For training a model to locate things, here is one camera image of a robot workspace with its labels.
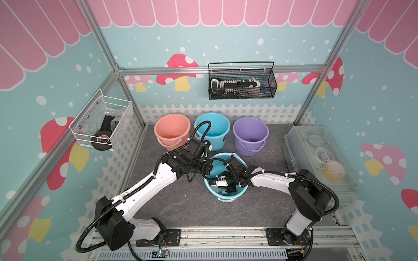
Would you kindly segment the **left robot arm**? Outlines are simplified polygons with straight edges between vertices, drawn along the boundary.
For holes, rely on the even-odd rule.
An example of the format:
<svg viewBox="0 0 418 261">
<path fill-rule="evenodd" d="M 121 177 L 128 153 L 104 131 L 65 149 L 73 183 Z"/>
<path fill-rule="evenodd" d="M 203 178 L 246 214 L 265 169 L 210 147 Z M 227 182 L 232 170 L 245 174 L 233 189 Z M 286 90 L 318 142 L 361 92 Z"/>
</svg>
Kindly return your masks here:
<svg viewBox="0 0 418 261">
<path fill-rule="evenodd" d="M 155 244 L 165 237 L 165 226 L 157 219 L 136 219 L 135 214 L 158 192 L 183 175 L 201 173 L 212 145 L 202 137 L 191 137 L 179 148 L 162 154 L 153 171 L 137 184 L 112 199 L 96 203 L 95 218 L 76 243 L 77 253 L 87 253 L 103 246 L 117 250 L 129 245 L 133 236 L 142 236 Z"/>
</svg>

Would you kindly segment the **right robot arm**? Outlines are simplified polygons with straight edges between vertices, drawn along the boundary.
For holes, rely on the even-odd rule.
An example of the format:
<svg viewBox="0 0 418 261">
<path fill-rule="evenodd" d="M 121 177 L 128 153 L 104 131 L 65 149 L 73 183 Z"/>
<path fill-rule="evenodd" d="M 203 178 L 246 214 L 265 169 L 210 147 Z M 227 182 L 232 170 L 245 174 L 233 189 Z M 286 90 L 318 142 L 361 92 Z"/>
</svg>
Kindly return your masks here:
<svg viewBox="0 0 418 261">
<path fill-rule="evenodd" d="M 312 226 L 340 206 L 337 194 L 305 169 L 293 173 L 265 170 L 255 165 L 247 166 L 231 155 L 227 160 L 207 160 L 202 165 L 201 174 L 210 183 L 224 181 L 227 187 L 263 187 L 290 195 L 297 209 L 279 235 L 272 237 L 286 245 L 294 245 L 305 232 L 312 240 Z"/>
</svg>

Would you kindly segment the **light green cloth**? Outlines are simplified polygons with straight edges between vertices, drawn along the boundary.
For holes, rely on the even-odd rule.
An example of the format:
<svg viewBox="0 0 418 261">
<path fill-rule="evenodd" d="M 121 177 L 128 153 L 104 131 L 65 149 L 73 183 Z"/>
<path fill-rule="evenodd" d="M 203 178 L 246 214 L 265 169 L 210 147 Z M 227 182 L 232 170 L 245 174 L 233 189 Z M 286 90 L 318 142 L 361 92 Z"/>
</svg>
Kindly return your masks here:
<svg viewBox="0 0 418 261">
<path fill-rule="evenodd" d="M 221 196 L 232 197 L 235 196 L 237 189 L 230 190 L 228 187 L 212 187 L 213 191 Z"/>
</svg>

